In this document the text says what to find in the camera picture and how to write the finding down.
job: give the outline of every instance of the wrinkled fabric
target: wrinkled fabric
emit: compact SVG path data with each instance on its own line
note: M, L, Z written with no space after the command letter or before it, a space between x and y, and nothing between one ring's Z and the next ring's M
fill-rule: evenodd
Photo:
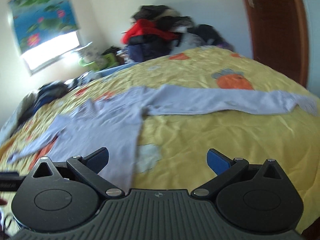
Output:
M159 16L153 18L152 21L156 21L156 20L161 19L162 17L166 17L166 16L177 17L179 15L180 14L176 10L167 9L162 14L160 14Z
M163 14L170 7L165 5L143 5L140 10L136 12L132 18L136 21L139 19L153 20L157 16Z
M193 28L194 23L192 19L188 16L185 17L172 17L165 16L157 20L156 28L162 31L171 31L171 28L183 26L186 28Z
M57 98L62 98L69 92L68 85L55 81L39 88L38 98L33 106L34 115L42 106L51 103Z
M155 34L133 36L129 39L128 45L140 45L142 43L149 43L155 41L158 38L159 36Z
M212 26L207 24L198 25L192 33L200 36L207 45L218 45L223 43L220 34Z
M58 115L48 130L20 152L13 153L9 163L31 155L56 139L47 154L53 162L63 162L82 152L84 156L106 147L108 166L99 175L128 192L132 187L135 151L143 115L196 115L223 110L250 114L285 114L296 105L317 114L312 98L284 91L237 89L203 89L163 85L158 90L133 87L127 92L108 96L106 100L90 99L69 115Z
M184 52L188 60L160 57L119 71L112 79L104 78L43 106L35 116L0 148L0 169L28 173L33 157L7 164L8 156L23 149L47 130L58 114L68 114L87 99L95 100L106 92L122 93L132 86L159 88L172 84L190 88L218 88L212 74L224 68L243 72L255 90L283 90L312 96L301 85L283 74L246 57L233 57L233 52L217 47L195 48ZM320 216L320 117L296 107L286 115L252 115L227 110L205 115L162 115L144 119L138 145L161 147L162 159L152 172L135 174L133 187L145 189L193 189L216 175L206 163L206 154L215 148L230 159L243 157L252 164L276 159L297 189L304 212L297 226L302 232ZM0 192L9 204L14 193ZM11 226L14 233L18 227Z
M22 101L19 103L16 110L10 116L10 118L5 122L0 131L0 146L11 137L14 131L20 125L20 118L23 116L25 111L27 111L31 106L34 105L38 97L38 90L34 90L27 94Z
M176 46L177 41L173 41L172 45L174 46L170 52L170 55L175 55L184 52L187 49L194 49L205 45L204 40L198 35L192 33L184 33L182 35L179 46Z
M167 31L161 31L156 28L155 23L150 22L145 19L140 19L137 21L136 24L134 24L130 30L128 30L125 35L122 37L121 42L123 44L129 44L129 40L131 37L135 36L141 36L141 35L149 35L149 34L155 34L158 37L166 40L166 41L172 41L177 36L172 32Z
M37 162L41 157L46 156L46 155L50 152L50 150L52 149L52 147L53 147L54 143L56 142L56 140L57 140L57 138L54 138L52 142L50 142L47 146L43 147L40 151L38 151L38 152L35 154L32 162L31 162L30 165L29 165L29 168L28 168L29 171L32 170L32 168L35 166L36 162Z
M171 51L170 43L166 42L160 37L156 37L153 41L128 45L126 47L130 59L135 62L144 62L146 60L154 59L168 55Z

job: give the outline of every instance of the clothing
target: clothing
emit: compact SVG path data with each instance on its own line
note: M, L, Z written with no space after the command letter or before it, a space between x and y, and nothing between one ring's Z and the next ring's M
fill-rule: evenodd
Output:
M226 41L223 41L222 43L216 46L221 49L228 49L228 50L234 51L234 47L231 44L227 43Z
M129 57L136 62L144 62L157 57L168 55L171 51L170 43L157 37L154 41L137 45L128 45Z
M45 133L21 152L13 153L8 162L37 152L56 137L48 153L53 162L87 156L106 147L109 164L99 175L127 192L143 115L208 114L228 109L250 114L285 114L296 105L317 114L312 98L279 90L195 89L167 84L159 89L132 87L108 100L89 99L71 114L58 115Z
M113 68L108 68L108 69L104 69L104 70L100 70L98 71L98 73L101 75L101 77L106 77L109 76L115 72L118 72L120 70L124 70L130 67L133 67L134 65L139 64L140 62L134 62L134 63L127 63L118 67L113 67Z
M200 47L205 45L204 40L192 33L184 33L182 34L182 38L179 46L176 45L177 41L173 41L172 45L174 48L171 50L170 55L175 55L184 52L187 49L194 49L196 47Z
M169 31L173 32L173 33L187 33L188 27L186 27L186 26L172 27Z
M131 37L148 34L155 34L166 41L172 41L176 38L174 33L158 30L155 23L145 19L140 19L135 25L132 26L130 30L127 31L127 33L122 37L121 41L124 44L129 44L129 39Z
M117 52L121 50L121 48L119 47L114 47L114 46L111 46L109 49L105 50L102 55L107 55L107 54L110 54L110 53L113 53L115 56L117 55Z
M160 14L159 16L154 17L154 18L152 19L152 21L159 20L159 19L161 19L162 17L166 17L166 16L178 17L179 15L180 15L180 14L179 14L176 10L167 9L167 10L165 10L162 14Z
M200 24L192 33L200 36L207 45L218 45L223 43L223 39L219 33L210 25Z
M172 17L165 16L157 20L156 28L162 31L169 31L171 28L184 26L187 28L194 27L192 19L188 16L185 17Z
M33 166L35 166L36 162L43 156L46 156L48 154L48 152L50 152L50 150L52 149L54 143L56 142L56 138L53 139L53 141L51 143L49 143L47 146L45 146L43 149L41 149L40 151L38 151L35 156L33 157L32 162L29 165L28 170L31 171Z
M55 81L39 88L38 99L33 107L33 115L41 106L51 103L55 99L62 98L69 92L68 85Z
M21 117L24 113L35 104L38 97L38 90L31 91L28 93L22 101L19 103L16 110L10 116L10 118L5 122L0 131L0 146L9 139L15 132L19 130L21 125Z
M170 9L170 7L165 5L143 5L132 18L134 18L135 21L138 21L139 19L153 20L168 9Z
M149 43L149 42L155 41L158 38L159 37L156 34L146 34L146 35L133 36L129 39L128 45L139 45L142 43Z

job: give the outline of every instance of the red jacket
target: red jacket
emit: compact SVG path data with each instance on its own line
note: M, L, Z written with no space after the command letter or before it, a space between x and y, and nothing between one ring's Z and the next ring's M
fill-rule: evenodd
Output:
M134 36L155 34L166 41L172 41L177 38L172 32L161 31L156 28L156 24L146 19L139 19L130 30L122 37L121 42L124 44L129 43L129 39Z

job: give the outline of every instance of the pink flower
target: pink flower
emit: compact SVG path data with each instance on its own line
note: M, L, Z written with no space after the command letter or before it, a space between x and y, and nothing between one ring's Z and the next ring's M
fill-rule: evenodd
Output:
M58 17L59 17L59 18L63 18L63 17L66 15L66 13L65 13L64 10L58 10L58 11L57 11L57 14L58 14Z
M44 20L44 17L40 17L40 18L38 19L38 23L42 23L43 20Z
M28 45L35 46L39 43L40 38L39 38L39 33L33 34L28 38Z

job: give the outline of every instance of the wooden door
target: wooden door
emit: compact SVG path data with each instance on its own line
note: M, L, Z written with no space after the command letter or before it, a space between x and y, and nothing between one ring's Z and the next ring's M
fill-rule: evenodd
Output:
M308 29L302 0L245 0L254 59L305 86Z

